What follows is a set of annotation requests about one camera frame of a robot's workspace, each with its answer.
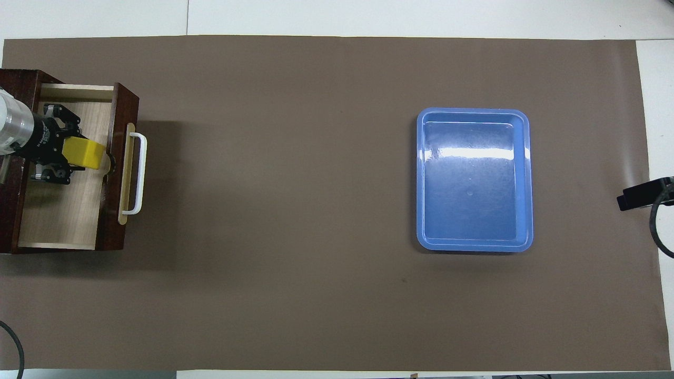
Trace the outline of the yellow cube block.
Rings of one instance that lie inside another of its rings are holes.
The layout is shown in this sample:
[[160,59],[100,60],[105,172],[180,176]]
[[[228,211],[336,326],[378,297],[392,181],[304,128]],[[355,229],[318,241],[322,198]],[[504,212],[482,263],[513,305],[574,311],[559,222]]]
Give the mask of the yellow cube block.
[[105,146],[83,137],[68,137],[63,142],[61,154],[70,165],[99,169],[103,163]]

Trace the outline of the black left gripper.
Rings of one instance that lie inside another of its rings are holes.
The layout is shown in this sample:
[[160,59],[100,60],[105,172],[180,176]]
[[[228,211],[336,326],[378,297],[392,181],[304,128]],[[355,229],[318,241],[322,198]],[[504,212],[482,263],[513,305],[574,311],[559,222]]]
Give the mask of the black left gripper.
[[32,115],[34,127],[24,144],[24,158],[35,166],[31,180],[69,185],[75,171],[86,170],[84,166],[70,163],[61,151],[67,138],[83,137],[81,118],[64,105],[55,103],[45,103],[43,112],[43,117]]

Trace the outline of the dark brown wooden cabinet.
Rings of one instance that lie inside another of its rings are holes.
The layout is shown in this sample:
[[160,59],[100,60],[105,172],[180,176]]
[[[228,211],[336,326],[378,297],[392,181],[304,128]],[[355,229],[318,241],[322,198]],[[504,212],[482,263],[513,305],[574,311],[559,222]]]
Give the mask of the dark brown wooden cabinet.
[[[36,110],[43,83],[36,69],[0,69],[0,88]],[[20,225],[26,199],[29,162],[10,155],[4,183],[0,183],[0,254],[26,254],[29,248],[19,247]]]

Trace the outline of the brown table mat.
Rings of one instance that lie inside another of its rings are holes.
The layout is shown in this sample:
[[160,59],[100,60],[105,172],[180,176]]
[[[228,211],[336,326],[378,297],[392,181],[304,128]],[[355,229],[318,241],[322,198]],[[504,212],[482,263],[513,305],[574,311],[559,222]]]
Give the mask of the brown table mat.
[[[10,40],[3,67],[119,82],[148,139],[115,252],[0,256],[28,368],[659,371],[633,41],[179,36]],[[530,121],[534,239],[433,253],[415,233],[430,106]]]

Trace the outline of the blue plastic tray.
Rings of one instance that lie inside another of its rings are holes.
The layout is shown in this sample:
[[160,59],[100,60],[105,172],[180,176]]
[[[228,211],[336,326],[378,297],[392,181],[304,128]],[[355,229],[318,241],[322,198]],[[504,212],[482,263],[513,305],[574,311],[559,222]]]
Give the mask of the blue plastic tray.
[[441,253],[509,255],[534,240],[529,118],[430,107],[416,124],[416,236]]

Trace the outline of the white drawer handle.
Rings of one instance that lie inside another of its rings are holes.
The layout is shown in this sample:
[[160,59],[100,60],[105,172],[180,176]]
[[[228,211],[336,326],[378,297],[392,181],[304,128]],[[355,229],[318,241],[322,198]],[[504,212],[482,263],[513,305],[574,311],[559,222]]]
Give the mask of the white drawer handle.
[[[133,143],[138,141],[139,155],[136,173],[136,187],[135,200],[133,201],[133,208],[128,209],[128,197],[130,196],[130,185],[132,183],[132,158],[133,158]],[[127,218],[130,215],[140,213],[144,204],[144,187],[145,187],[145,172],[147,163],[147,137],[138,133],[135,129],[128,130],[125,145],[124,168],[122,170],[121,183],[121,199],[120,212],[118,213],[118,221],[121,225],[127,223]]]

